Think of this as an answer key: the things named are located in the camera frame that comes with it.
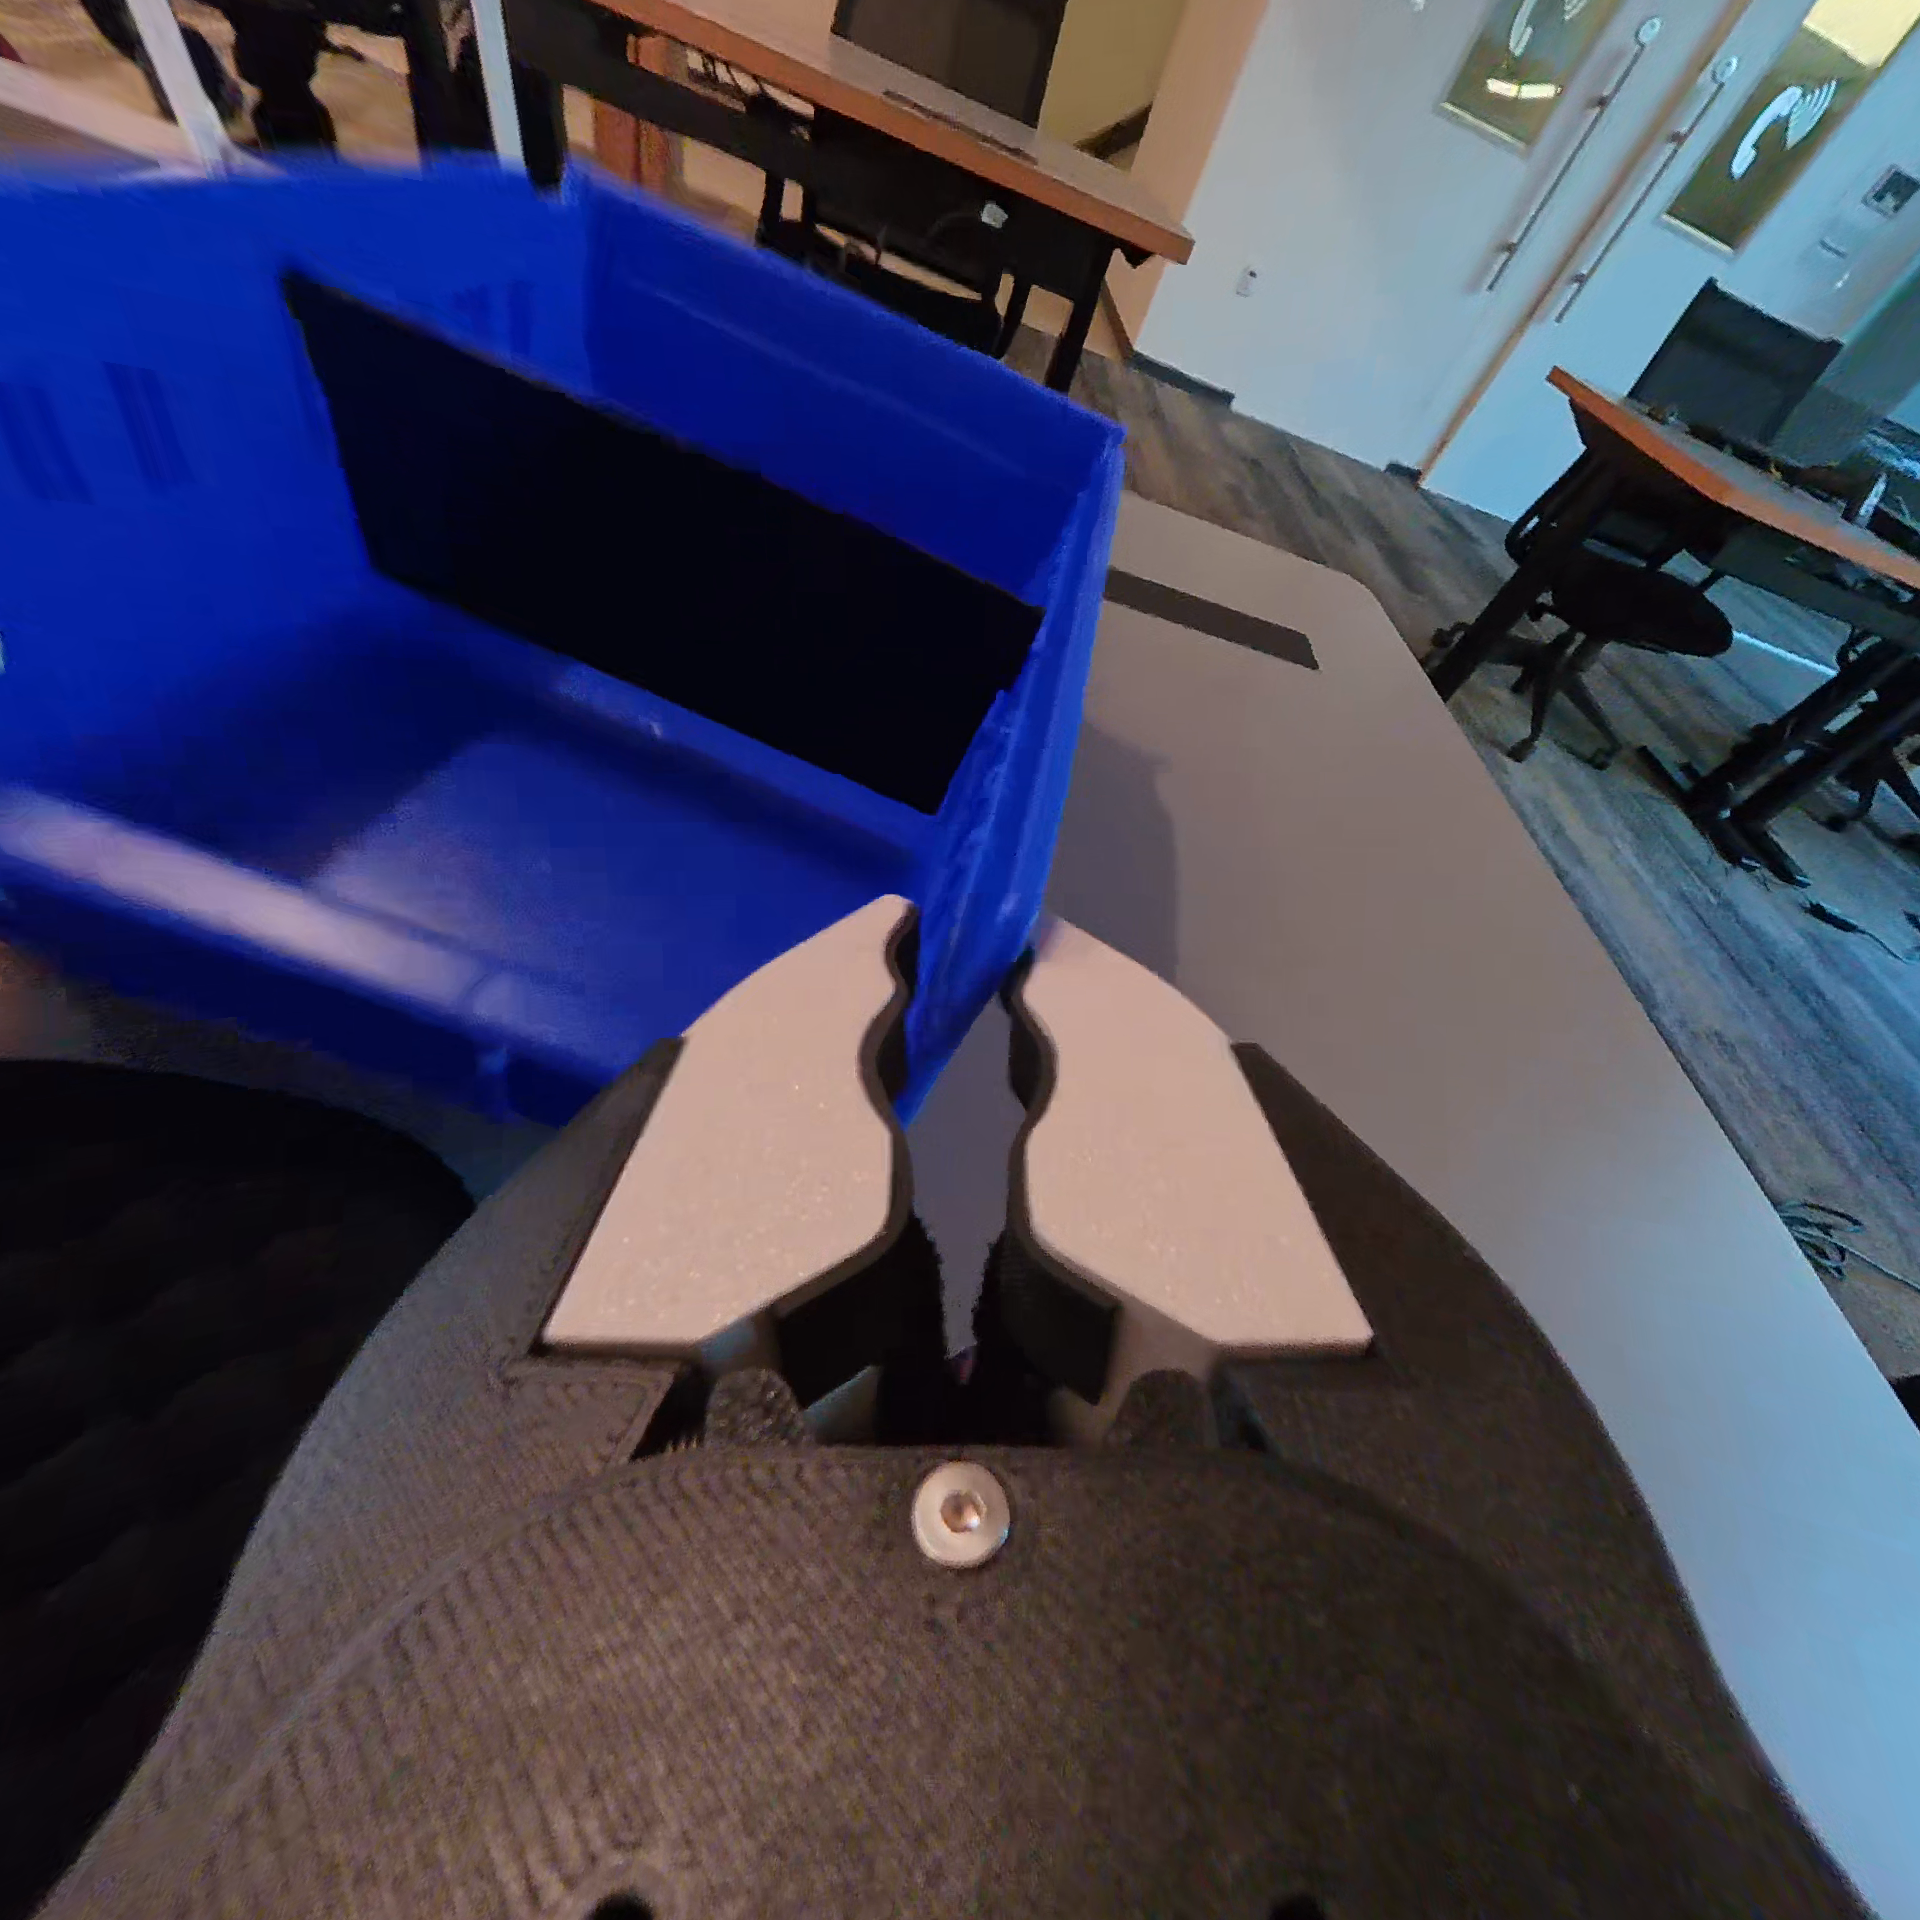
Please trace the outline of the black bin divider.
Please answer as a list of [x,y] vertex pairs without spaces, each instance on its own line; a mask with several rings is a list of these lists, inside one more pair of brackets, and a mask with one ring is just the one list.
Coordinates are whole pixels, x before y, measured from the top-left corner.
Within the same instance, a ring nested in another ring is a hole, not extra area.
[[940,810],[1037,606],[305,273],[280,291],[379,575]]

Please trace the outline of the black office chair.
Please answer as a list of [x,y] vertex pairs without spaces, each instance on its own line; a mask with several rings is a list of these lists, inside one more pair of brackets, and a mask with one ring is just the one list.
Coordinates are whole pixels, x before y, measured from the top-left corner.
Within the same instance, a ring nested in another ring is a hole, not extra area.
[[[1721,451],[1745,449],[1770,462],[1770,444],[1788,414],[1812,391],[1841,353],[1829,338],[1791,326],[1724,293],[1709,278],[1671,326],[1629,389],[1650,417],[1684,427]],[[1733,621],[1708,604],[1708,583],[1677,580],[1677,555],[1709,559],[1733,522],[1681,493],[1624,489],[1587,541],[1554,572],[1530,618],[1553,618],[1559,635],[1513,643],[1515,693],[1530,697],[1528,734],[1506,750],[1525,762],[1545,735],[1549,711],[1570,703],[1601,735],[1589,766],[1607,771],[1624,750],[1587,677],[1607,649],[1652,657],[1717,659],[1730,652]]]
[[839,2],[832,34],[1036,127],[1066,14],[1067,2]]

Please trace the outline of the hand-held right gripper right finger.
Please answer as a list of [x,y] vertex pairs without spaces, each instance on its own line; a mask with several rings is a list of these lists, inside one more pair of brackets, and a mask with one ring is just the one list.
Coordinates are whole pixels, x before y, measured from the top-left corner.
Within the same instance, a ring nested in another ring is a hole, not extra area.
[[1002,1285],[1029,1364],[1348,1361],[1375,1347],[1235,1045],[1051,919],[1002,996],[1021,1123]]

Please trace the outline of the wooden office desk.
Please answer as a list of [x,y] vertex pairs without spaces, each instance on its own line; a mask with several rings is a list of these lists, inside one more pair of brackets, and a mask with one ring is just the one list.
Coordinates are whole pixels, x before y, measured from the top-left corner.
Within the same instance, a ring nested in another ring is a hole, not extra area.
[[1607,649],[1714,660],[1733,646],[1730,618],[1708,585],[1669,573],[1673,555],[1836,619],[1847,631],[1836,670],[1713,767],[1673,771],[1640,753],[1727,865],[1808,890],[1770,830],[1788,806],[1861,766],[1875,771],[1915,734],[1915,553],[1633,397],[1563,369],[1548,382],[1565,396],[1581,451],[1506,530],[1506,583],[1475,619],[1431,637],[1429,683],[1449,701],[1487,666],[1517,666],[1530,722],[1506,757],[1535,754],[1553,708],[1569,701],[1601,732],[1591,766],[1602,771],[1624,753],[1587,690]]
[[1129,174],[780,5],[507,5],[520,57],[600,107],[751,164],[754,245],[953,346],[1004,359],[1033,293],[1067,305],[1067,394],[1114,263],[1184,266]]

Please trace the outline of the blue storage bin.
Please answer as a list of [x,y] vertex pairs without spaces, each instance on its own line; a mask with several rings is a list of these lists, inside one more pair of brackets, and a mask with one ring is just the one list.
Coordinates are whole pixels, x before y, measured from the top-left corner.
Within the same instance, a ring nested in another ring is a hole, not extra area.
[[[580,172],[5,180],[5,932],[564,1123],[746,977],[916,910],[904,1115],[1026,948],[1122,427]],[[379,575],[305,273],[1043,610],[933,813]]]

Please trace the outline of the grey desk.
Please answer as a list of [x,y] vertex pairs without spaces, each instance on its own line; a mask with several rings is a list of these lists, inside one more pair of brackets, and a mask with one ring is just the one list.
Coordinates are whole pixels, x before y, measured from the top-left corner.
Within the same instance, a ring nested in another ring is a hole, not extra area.
[[[44,1915],[1915,1915],[1915,1428],[1402,635],[1099,604],[1026,948],[778,1362],[543,1325],[680,1035],[417,1274]],[[1235,1045],[1375,1329],[1029,1364],[1047,921]]]

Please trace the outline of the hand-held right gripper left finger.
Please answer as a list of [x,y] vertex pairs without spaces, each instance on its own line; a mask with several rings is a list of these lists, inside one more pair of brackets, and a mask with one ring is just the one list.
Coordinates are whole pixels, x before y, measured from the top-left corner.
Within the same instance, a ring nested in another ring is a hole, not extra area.
[[879,895],[736,982],[683,1034],[560,1294],[563,1357],[778,1362],[778,1319],[906,1222],[881,1045],[909,1002],[904,895]]

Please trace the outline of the black dimpled wrist pad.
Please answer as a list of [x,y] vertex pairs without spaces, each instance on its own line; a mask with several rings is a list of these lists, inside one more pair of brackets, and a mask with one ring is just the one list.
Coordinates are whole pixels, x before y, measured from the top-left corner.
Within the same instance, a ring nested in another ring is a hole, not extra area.
[[156,1742],[305,1428],[471,1211],[359,1114],[5,1063],[5,1915]]

